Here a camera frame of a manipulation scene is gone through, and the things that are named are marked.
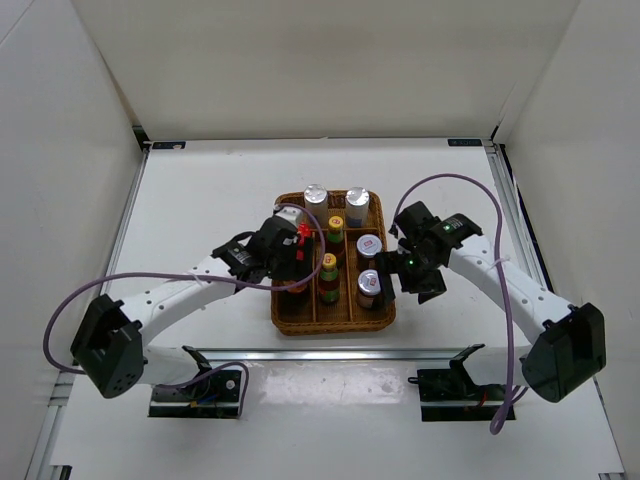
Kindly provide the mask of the dark spice jar white lid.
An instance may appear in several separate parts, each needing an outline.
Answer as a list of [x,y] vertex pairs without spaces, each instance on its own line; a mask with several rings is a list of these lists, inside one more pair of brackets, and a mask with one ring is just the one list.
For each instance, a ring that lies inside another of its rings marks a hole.
[[360,272],[375,268],[375,256],[383,250],[381,239],[374,234],[361,235],[356,241],[357,267]]

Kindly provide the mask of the pink spice jar white lid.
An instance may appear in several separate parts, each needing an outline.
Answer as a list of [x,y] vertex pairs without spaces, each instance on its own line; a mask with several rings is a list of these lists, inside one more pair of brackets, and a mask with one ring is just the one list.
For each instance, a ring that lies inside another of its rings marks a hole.
[[368,269],[359,274],[357,303],[368,310],[380,310],[384,306],[380,279],[376,270]]

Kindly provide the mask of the red cap sauce jar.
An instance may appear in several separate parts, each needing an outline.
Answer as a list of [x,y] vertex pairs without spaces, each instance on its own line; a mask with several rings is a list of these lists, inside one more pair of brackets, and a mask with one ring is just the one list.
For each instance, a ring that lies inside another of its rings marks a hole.
[[298,241],[300,244],[305,243],[308,239],[313,237],[311,227],[307,223],[300,223],[297,228]]
[[306,282],[297,287],[294,287],[294,284],[295,281],[293,280],[285,281],[283,283],[283,285],[287,287],[287,289],[282,293],[283,299],[288,304],[294,306],[305,305],[308,302],[310,296],[309,283]]

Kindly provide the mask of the red cap sauce jar front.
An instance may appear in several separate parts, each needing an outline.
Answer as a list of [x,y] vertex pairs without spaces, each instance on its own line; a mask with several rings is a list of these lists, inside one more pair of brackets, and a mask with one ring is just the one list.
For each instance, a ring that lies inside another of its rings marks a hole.
[[294,287],[294,284],[295,281],[293,280],[285,281],[283,283],[283,285],[287,287],[287,289],[282,293],[283,299],[288,304],[294,306],[305,305],[308,302],[310,296],[309,283],[306,282],[297,287]]

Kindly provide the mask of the yellow cap sauce bottle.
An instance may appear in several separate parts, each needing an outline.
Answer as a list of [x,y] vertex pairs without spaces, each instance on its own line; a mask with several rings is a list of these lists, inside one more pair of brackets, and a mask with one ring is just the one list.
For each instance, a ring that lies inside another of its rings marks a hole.
[[340,278],[337,258],[332,253],[325,253],[321,270],[317,279],[319,299],[326,305],[334,304],[340,297]]
[[336,265],[341,268],[346,252],[344,220],[339,215],[331,216],[326,232],[326,251],[336,258]]

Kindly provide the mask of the yellow cap sauce bottle front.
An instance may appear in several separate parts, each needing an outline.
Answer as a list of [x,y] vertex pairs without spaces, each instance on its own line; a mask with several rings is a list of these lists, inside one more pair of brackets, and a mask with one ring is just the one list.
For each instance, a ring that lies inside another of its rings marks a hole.
[[319,299],[326,305],[334,304],[340,297],[340,278],[337,258],[332,253],[325,253],[321,270],[317,279]]

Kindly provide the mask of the silver cap white shaker front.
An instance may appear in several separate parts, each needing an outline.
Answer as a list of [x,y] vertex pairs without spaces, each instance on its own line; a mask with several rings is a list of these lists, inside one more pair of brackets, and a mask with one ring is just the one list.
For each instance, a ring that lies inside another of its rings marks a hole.
[[328,223],[329,194],[326,188],[320,184],[308,185],[303,192],[305,208],[314,216],[322,228]]

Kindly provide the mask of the silver cap white shaker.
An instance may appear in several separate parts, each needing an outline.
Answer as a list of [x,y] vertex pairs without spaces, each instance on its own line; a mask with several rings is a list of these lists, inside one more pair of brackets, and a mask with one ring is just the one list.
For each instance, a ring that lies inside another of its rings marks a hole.
[[368,218],[370,193],[364,187],[352,187],[345,194],[345,219],[350,228],[363,227]]
[[320,184],[308,185],[303,192],[305,208],[314,216],[322,228],[328,223],[329,194],[326,188]]

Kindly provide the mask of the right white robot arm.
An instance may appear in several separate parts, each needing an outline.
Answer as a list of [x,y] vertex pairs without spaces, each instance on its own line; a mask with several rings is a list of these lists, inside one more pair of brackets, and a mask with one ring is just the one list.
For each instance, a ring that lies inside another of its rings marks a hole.
[[403,234],[397,250],[374,257],[384,303],[395,299],[393,275],[420,303],[443,294],[440,270],[446,267],[510,312],[529,341],[531,346],[515,355],[516,384],[558,403],[605,367],[603,313],[590,303],[571,304],[496,256],[489,238],[468,217],[440,219],[416,202],[396,216],[395,225]]

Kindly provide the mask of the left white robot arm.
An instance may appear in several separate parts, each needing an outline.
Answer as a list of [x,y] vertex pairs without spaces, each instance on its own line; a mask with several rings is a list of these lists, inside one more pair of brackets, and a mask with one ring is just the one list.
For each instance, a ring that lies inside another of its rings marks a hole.
[[193,312],[245,289],[280,290],[311,279],[314,240],[300,230],[304,217],[301,209],[286,206],[185,274],[124,299],[104,294],[92,300],[72,342],[73,358],[106,399],[136,384],[202,398],[211,369],[204,357],[192,347],[155,346],[153,340]]

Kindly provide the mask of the woven wicker divided tray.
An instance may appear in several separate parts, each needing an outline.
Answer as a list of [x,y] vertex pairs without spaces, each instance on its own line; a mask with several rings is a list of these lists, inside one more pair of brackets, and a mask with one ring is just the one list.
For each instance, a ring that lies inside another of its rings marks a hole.
[[369,213],[366,224],[361,228],[345,228],[346,258],[339,268],[340,297],[330,305],[322,303],[317,292],[317,282],[309,283],[310,296],[305,305],[288,304],[283,292],[271,294],[271,321],[278,330],[289,336],[346,334],[379,331],[395,320],[395,305],[390,304],[380,310],[368,310],[357,303],[356,241],[361,235],[377,235],[383,248],[387,247],[386,229],[382,204],[379,196],[370,194]]

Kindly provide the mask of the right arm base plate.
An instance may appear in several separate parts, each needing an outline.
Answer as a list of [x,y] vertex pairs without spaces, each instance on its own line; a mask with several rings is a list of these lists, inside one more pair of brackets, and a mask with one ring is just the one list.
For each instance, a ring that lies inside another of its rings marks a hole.
[[490,422],[505,395],[501,385],[465,384],[451,369],[421,369],[407,382],[417,388],[424,423]]

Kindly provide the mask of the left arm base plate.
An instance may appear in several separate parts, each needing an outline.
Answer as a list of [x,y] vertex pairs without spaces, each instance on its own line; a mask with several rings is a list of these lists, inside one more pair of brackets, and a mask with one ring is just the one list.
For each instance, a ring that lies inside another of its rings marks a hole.
[[204,378],[182,387],[155,386],[147,416],[163,419],[239,419],[249,384],[249,368],[232,361],[204,371]]

